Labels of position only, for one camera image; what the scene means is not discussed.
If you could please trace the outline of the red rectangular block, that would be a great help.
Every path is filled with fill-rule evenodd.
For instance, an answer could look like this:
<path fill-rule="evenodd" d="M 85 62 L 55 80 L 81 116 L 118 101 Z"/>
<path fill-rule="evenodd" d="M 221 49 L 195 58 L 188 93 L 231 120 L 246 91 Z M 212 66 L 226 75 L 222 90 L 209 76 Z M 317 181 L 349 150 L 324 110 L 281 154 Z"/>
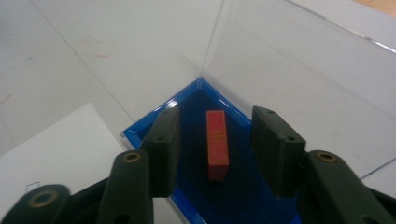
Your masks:
<path fill-rule="evenodd" d="M 230 166 L 226 119 L 223 110 L 206 112 L 208 179 L 223 181 Z"/>

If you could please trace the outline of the white paper sheet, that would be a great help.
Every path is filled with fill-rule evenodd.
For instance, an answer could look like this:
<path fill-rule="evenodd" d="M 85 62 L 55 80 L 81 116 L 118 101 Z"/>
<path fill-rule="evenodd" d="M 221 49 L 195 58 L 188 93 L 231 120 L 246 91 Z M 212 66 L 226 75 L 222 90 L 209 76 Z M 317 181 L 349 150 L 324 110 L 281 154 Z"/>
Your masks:
<path fill-rule="evenodd" d="M 85 105 L 0 156 L 0 224 L 152 224 L 149 154 Z"/>

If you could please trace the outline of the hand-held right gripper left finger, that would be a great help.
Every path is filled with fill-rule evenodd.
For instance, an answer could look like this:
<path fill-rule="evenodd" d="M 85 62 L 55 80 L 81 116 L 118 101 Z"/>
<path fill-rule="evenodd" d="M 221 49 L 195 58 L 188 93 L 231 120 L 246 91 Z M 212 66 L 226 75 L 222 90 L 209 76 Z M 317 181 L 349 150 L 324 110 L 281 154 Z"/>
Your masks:
<path fill-rule="evenodd" d="M 141 149 L 149 155 L 153 197 L 169 197 L 176 187 L 180 156 L 179 108 L 167 108 L 154 120 Z"/>

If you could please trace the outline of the clear box with blue base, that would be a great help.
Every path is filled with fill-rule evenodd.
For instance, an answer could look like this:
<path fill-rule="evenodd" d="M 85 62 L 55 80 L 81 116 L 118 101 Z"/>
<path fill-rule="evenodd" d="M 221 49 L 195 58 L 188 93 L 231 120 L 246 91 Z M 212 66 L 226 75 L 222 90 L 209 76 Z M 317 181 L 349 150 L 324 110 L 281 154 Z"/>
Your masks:
<path fill-rule="evenodd" d="M 226 0 L 207 12 L 195 1 L 152 0 L 139 22 L 173 42 L 183 64 L 200 50 L 201 76 L 173 100 L 182 129 L 174 199 L 191 222 L 300 224 L 295 200 L 274 197 L 253 160 L 254 105 L 396 197 L 396 19 L 338 0 Z M 210 110 L 226 119 L 230 166 L 220 182 L 208 179 Z"/>

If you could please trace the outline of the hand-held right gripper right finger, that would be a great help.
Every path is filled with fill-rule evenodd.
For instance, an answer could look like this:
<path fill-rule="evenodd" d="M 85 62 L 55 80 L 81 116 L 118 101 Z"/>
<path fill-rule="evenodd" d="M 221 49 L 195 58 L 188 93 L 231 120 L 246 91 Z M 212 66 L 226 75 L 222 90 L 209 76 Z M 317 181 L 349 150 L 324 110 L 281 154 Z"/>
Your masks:
<path fill-rule="evenodd" d="M 296 194 L 305 140 L 275 111 L 252 108 L 250 145 L 263 178 L 276 197 Z"/>

